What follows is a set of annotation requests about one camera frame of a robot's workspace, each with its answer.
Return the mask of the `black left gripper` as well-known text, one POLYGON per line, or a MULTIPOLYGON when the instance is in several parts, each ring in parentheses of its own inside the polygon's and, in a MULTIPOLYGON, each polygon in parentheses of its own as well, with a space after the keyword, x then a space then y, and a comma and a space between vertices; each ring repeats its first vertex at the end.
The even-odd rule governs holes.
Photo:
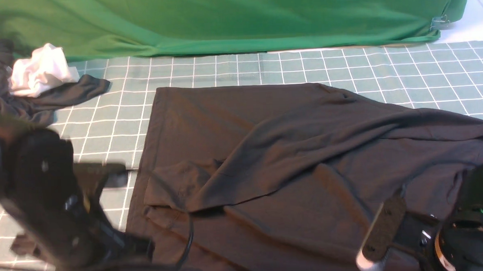
POLYGON ((5 151, 0 203, 24 230, 14 251, 57 271, 109 271, 151 262, 149 238, 117 230, 101 206, 104 188, 127 183, 124 163, 73 161, 71 141, 51 129, 27 132, 5 151))

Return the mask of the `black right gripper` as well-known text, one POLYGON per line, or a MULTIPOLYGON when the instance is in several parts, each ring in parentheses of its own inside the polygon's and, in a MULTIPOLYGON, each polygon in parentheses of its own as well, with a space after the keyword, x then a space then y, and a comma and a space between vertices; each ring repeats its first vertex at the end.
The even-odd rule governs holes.
POLYGON ((367 232, 356 264, 360 271, 384 271, 392 250, 413 257, 420 271, 441 271, 435 259, 435 237, 439 220, 408 210, 402 194, 395 194, 381 204, 367 232))

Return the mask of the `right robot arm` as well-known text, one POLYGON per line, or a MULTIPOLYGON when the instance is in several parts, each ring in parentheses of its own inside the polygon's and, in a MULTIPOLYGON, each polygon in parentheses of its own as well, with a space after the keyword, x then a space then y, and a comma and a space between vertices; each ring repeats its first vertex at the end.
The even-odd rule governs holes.
POLYGON ((483 164, 456 177, 460 188, 443 220, 409 210, 406 186, 385 200, 356 256, 359 270, 384 271, 396 250, 415 258, 420 271, 483 271, 483 164))

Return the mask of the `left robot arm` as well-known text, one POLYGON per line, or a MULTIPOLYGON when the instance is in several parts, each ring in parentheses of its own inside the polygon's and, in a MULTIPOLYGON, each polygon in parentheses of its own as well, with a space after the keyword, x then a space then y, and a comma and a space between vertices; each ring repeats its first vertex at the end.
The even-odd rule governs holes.
POLYGON ((52 129, 0 114, 0 205, 22 228, 11 250, 56 271, 109 271, 149 263, 154 244, 117 230, 101 206, 104 188, 127 182, 122 163, 74 162, 52 129))

